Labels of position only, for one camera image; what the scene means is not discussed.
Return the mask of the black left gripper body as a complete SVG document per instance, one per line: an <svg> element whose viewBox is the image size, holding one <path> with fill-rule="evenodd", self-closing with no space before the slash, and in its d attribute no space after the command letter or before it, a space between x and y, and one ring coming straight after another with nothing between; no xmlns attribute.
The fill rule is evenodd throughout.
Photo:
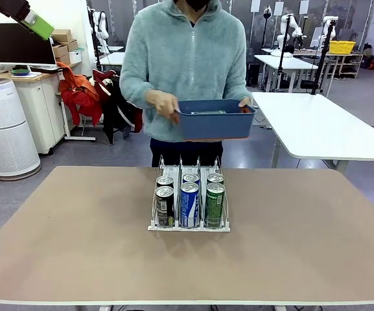
<svg viewBox="0 0 374 311"><path fill-rule="evenodd" d="M15 20L25 20L30 13L30 5L26 0L0 0L0 13Z"/></svg>

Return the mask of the person's right hand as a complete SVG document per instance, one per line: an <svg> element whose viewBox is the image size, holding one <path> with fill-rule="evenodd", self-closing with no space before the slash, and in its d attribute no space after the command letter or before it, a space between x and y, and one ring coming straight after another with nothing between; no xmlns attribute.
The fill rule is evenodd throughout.
<svg viewBox="0 0 374 311"><path fill-rule="evenodd" d="M180 112L178 99L170 94L159 90L149 89L145 93L145 100L155 107L156 111L174 124L179 122Z"/></svg>

